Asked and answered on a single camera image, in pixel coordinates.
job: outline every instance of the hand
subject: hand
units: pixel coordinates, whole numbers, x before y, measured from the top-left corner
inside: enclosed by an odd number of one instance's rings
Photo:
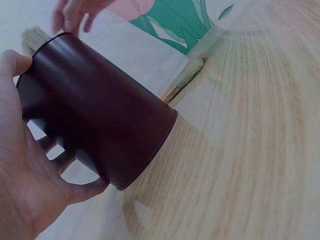
[[[58,0],[53,12],[52,31],[56,34],[60,29],[79,35],[80,24],[87,14],[83,31],[91,30],[97,15],[114,0]]]
[[[86,201],[107,187],[100,178],[85,185],[64,181],[60,174],[75,158],[64,152],[49,160],[46,153],[55,141],[44,137],[37,142],[22,120],[13,76],[31,64],[31,57],[13,50],[0,55],[0,239],[35,238],[68,205]],[[10,219],[8,228],[17,226],[14,234],[23,232],[23,238],[2,237],[2,228],[8,229],[2,224]]]

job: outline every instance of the fingers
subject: fingers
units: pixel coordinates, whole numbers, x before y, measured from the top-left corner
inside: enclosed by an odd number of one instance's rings
[[[14,76],[27,71],[32,64],[32,57],[23,56],[14,50],[5,50],[0,55],[0,76],[12,80]]]
[[[109,182],[103,181],[100,177],[85,185],[70,183],[73,195],[69,199],[69,204],[81,203],[101,194],[109,185]]]
[[[40,145],[40,147],[43,149],[43,151],[47,154],[55,145],[57,145],[56,140],[48,137],[48,136],[44,136],[42,138],[40,138],[39,140],[37,140],[38,144]]]
[[[96,17],[97,17],[96,14],[89,14],[88,18],[85,21],[84,27],[83,27],[83,31],[85,33],[90,32],[92,24],[93,24]]]
[[[79,36],[79,31],[80,31],[80,24],[83,21],[85,17],[84,13],[79,13],[77,20],[75,22],[75,27],[73,29],[68,30],[69,32],[72,32],[73,34],[75,34],[76,36]]]
[[[73,154],[64,151],[55,159],[51,160],[51,163],[53,164],[57,172],[61,175],[75,160],[76,158]]]
[[[60,29],[65,29],[65,16],[63,10],[67,5],[68,0],[59,0],[53,10],[52,15],[52,34],[55,35]]]
[[[77,26],[79,12],[85,0],[69,0],[63,9],[64,24],[68,31],[73,30]]]

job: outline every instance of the light wooden table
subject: light wooden table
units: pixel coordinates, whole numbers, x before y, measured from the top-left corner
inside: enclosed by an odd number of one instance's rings
[[[320,239],[320,4],[259,0],[229,30],[148,169],[74,240]]]

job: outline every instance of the dark red cylindrical container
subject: dark red cylindrical container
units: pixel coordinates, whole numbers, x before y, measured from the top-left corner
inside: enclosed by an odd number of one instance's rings
[[[69,32],[44,44],[17,84],[22,114],[117,189],[147,167],[177,112]]]

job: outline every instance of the brush bristles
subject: brush bristles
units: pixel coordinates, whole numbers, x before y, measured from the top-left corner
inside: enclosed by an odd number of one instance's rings
[[[22,49],[25,55],[32,56],[35,52],[47,41],[51,39],[51,36],[46,34],[40,27],[34,26],[27,28],[21,35],[22,37]]]

